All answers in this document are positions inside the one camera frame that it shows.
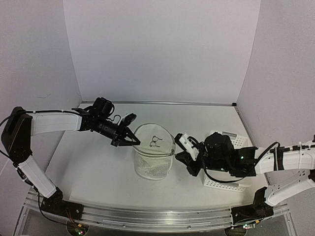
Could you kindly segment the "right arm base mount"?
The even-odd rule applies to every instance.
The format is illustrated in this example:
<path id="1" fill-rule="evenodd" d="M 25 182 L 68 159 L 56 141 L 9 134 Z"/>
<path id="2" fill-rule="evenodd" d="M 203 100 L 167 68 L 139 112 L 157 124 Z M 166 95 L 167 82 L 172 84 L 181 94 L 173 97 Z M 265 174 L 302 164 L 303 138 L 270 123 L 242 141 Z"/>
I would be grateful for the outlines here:
<path id="1" fill-rule="evenodd" d="M 265 202 L 266 189 L 267 187 L 263 187 L 256 191 L 252 204 L 231 209 L 233 225 L 252 223 L 274 215 L 273 207 Z"/>

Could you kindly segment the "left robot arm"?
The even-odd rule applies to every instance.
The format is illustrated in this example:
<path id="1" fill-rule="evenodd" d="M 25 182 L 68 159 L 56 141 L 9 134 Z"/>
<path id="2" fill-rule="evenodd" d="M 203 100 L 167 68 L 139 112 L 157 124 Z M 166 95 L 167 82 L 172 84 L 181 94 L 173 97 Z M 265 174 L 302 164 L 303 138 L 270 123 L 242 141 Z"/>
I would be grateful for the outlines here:
<path id="1" fill-rule="evenodd" d="M 43 197 L 47 207 L 56 215 L 66 211 L 66 204 L 58 195 L 62 192 L 46 175 L 39 164 L 39 136 L 65 132 L 94 132 L 109 139 L 114 147 L 140 145 L 140 140 L 130 129 L 135 113 L 115 114 L 115 105 L 103 97 L 86 108 L 71 110 L 27 110 L 16 106 L 1 122 L 0 136 L 3 150 L 21 179 Z"/>

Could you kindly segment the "white mesh laundry bag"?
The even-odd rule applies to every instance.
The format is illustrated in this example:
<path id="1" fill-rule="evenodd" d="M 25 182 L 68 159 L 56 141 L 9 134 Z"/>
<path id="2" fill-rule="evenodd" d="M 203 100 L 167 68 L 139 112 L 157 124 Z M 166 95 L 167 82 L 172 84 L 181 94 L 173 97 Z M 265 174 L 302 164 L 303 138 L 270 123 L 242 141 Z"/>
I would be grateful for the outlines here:
<path id="1" fill-rule="evenodd" d="M 175 155 L 174 137 L 156 123 L 142 124 L 135 130 L 140 145 L 134 146 L 134 168 L 138 175 L 150 180 L 167 177 Z"/>

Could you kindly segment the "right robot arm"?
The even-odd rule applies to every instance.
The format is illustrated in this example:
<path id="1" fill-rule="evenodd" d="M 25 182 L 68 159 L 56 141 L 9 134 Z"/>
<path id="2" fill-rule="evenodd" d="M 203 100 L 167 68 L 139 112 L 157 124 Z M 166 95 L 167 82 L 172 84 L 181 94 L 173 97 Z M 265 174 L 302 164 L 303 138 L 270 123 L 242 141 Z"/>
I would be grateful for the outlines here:
<path id="1" fill-rule="evenodd" d="M 270 172 L 298 170 L 298 173 L 280 184 L 264 187 L 255 193 L 248 214 L 258 218 L 278 203 L 315 186 L 315 143 L 309 141 L 283 147 L 279 142 L 267 148 L 235 148 L 229 135 L 214 132 L 202 142 L 179 133 L 175 143 L 182 149 L 175 158 L 183 163 L 189 174 L 203 171 L 213 182 L 232 185 L 245 178 Z"/>

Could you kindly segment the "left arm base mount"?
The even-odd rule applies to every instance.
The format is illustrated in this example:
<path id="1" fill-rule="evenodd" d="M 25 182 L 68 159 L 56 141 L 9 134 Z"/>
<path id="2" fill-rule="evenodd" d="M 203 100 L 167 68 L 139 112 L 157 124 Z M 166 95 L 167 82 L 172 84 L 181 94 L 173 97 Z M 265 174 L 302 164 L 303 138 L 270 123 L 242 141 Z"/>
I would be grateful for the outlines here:
<path id="1" fill-rule="evenodd" d="M 79 203 L 64 200 L 63 192 L 57 187 L 56 192 L 51 197 L 43 197 L 40 209 L 43 212 L 53 215 L 80 220 L 82 218 L 84 206 Z"/>

